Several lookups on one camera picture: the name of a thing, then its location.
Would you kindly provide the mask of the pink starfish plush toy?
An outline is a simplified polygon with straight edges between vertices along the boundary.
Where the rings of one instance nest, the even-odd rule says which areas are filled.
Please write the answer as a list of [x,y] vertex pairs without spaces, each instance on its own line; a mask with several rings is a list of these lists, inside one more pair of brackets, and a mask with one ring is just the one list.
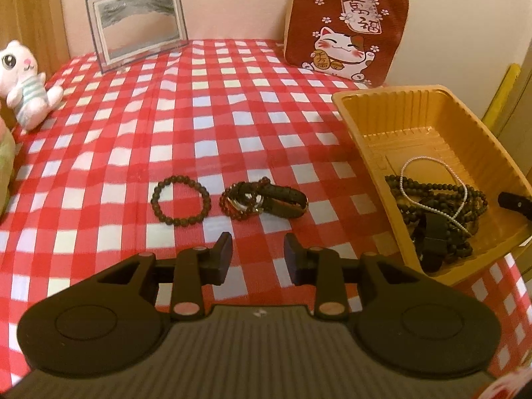
[[14,169],[15,141],[3,118],[0,123],[0,208],[1,213],[4,213],[10,199],[9,185]]

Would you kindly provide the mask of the yellow plastic tray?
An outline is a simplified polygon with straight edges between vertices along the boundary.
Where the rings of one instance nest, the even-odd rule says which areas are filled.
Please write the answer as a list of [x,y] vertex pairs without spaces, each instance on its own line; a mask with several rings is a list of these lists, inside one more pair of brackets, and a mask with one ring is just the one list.
[[531,223],[499,206],[502,192],[530,198],[531,185],[481,120],[440,85],[387,86],[333,94],[388,216],[404,263],[421,265],[387,175],[451,184],[454,176],[485,193],[488,206],[471,238],[472,255],[433,279],[453,286],[507,255],[531,234]]

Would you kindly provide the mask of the silver framed sand picture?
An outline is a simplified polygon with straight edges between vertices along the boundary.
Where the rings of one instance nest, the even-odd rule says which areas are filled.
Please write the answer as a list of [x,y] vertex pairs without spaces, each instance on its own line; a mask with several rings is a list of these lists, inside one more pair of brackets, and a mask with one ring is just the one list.
[[102,73],[190,42],[181,0],[86,0]]

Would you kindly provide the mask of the white bunny plush toy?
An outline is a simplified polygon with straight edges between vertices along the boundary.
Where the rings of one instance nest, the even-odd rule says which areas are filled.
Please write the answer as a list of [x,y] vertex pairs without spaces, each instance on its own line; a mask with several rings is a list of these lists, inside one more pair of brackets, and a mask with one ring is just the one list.
[[1,50],[1,98],[17,123],[30,132],[56,109],[64,95],[60,85],[46,88],[46,74],[29,48],[13,40]]

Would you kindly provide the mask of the red lucky cat cushion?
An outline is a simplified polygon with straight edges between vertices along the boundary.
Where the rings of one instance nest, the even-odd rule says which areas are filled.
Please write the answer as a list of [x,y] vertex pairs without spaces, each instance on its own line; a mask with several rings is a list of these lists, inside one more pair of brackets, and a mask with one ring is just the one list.
[[284,59],[302,69],[381,86],[408,12],[409,0],[290,0]]

